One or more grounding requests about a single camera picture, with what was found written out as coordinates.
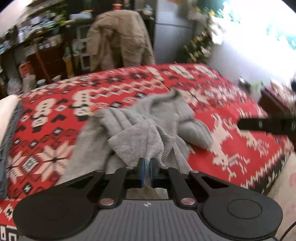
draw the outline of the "refrigerator door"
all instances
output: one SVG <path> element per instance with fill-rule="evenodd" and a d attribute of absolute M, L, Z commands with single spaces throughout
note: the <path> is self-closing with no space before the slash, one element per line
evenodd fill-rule
<path fill-rule="evenodd" d="M 192 28 L 187 19 L 187 9 L 169 0 L 157 0 L 155 23 L 171 24 Z"/>
<path fill-rule="evenodd" d="M 154 56 L 156 64 L 184 63 L 184 44 L 192 38 L 192 29 L 186 27 L 155 24 Z"/>

